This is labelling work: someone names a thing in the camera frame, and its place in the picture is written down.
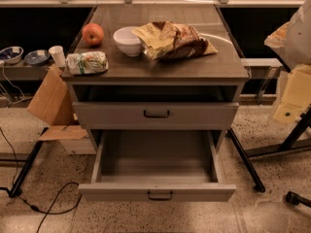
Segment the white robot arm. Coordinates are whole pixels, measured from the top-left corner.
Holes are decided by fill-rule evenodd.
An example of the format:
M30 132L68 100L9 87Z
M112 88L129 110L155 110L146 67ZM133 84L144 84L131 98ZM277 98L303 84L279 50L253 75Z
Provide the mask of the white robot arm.
M297 64L311 64L311 0L306 0L286 22L270 34L264 44L278 54L292 70Z

